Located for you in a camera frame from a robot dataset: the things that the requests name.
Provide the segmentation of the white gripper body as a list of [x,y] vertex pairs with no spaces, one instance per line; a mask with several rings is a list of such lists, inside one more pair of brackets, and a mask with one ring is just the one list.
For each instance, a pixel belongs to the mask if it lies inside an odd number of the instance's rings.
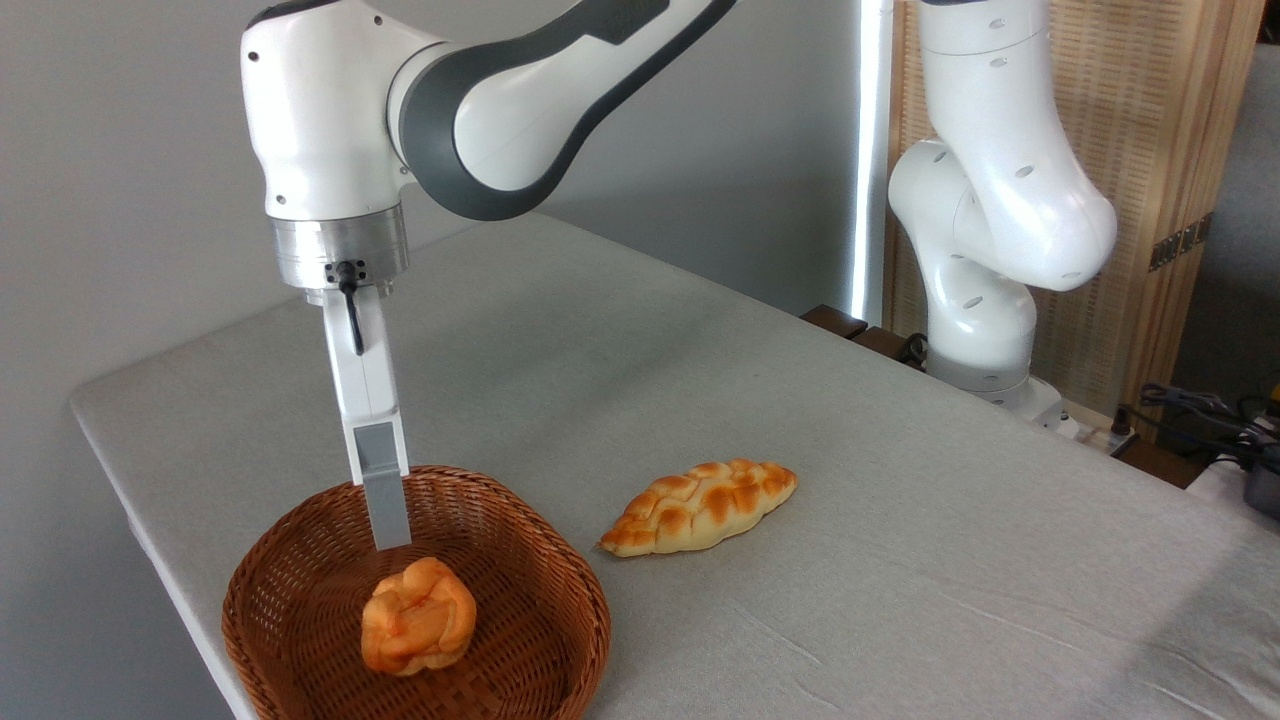
[[338,290],[306,290],[305,299],[323,310],[343,427],[401,421],[379,288],[360,286],[353,307],[348,307],[347,296]]

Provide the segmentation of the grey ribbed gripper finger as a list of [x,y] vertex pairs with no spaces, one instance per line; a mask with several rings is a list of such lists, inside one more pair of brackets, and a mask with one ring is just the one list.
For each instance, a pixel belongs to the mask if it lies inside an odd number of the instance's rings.
[[347,427],[346,441],[352,482],[364,488],[376,550],[410,544],[412,538],[404,500],[408,464],[401,421]]

